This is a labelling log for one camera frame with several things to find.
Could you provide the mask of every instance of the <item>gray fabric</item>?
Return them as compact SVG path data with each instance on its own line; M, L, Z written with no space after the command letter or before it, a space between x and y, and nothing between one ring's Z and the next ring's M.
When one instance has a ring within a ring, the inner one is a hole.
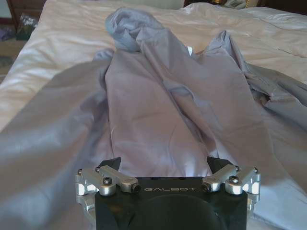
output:
M304 106L305 86L248 66L225 31L190 56L142 11L121 8L106 27L120 49L55 76L0 133L2 227L89 229L75 204L73 173L101 160L121 157L120 171L132 176L206 176L205 159L215 156L262 172L255 218L304 229L307 146L293 149L271 133L278 121L283 128L275 132L304 139L304 123L282 106L270 107L282 120L263 120L258 98L282 84ZM270 79L266 88L262 79ZM287 150L301 164L286 164Z

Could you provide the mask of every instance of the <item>silver metal bracket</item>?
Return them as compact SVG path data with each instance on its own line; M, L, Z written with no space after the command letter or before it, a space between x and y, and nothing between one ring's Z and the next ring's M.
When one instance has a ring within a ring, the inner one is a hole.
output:
M216 192L225 183L227 193L240 195L245 191L248 195L249 218L254 211L255 204L260 200L261 174L257 168L246 167L240 169L234 165L226 165L212 176L202 179L202 188L205 192Z
M96 225L96 192L99 191L102 196L111 196L116 192L117 185L125 193L136 193L141 189L137 178L126 176L109 166L94 170L79 169L75 175L75 185L77 203L83 207L84 215L93 225Z
M224 183L230 176L236 174L237 168L228 164L214 173L212 176L206 176L202 179L202 189L205 192L217 192L220 190L221 184Z

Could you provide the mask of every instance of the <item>white bedsheet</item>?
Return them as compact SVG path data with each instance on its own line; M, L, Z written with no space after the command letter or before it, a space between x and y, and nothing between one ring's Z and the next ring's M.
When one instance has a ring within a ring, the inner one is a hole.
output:
M0 85L0 130L56 73L92 60L100 49L114 48L104 20L120 6L152 13L195 52L203 50L219 31L226 29L247 62L307 82L305 16L275 10L268 13L267 9L236 11L206 3L171 11L117 1L48 0L38 27ZM277 136L286 135L279 131L278 122L272 124L272 130ZM302 140L294 137L287 141L290 152L295 144L301 149L306 147ZM253 220L249 223L249 229L265 228Z

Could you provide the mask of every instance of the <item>gold object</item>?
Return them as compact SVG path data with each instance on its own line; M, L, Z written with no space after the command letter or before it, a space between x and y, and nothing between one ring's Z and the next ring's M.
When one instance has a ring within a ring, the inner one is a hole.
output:
M222 0L212 0L212 3L222 4Z
M249 1L250 1L250 0L246 0L245 8L247 8L247 7L248 7L248 5L249 5Z

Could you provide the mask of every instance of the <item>floor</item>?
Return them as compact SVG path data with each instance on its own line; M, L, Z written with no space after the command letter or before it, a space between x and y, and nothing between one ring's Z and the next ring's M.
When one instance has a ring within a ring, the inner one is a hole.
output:
M9 72L25 43L26 41L16 41L15 38L0 41L0 83Z

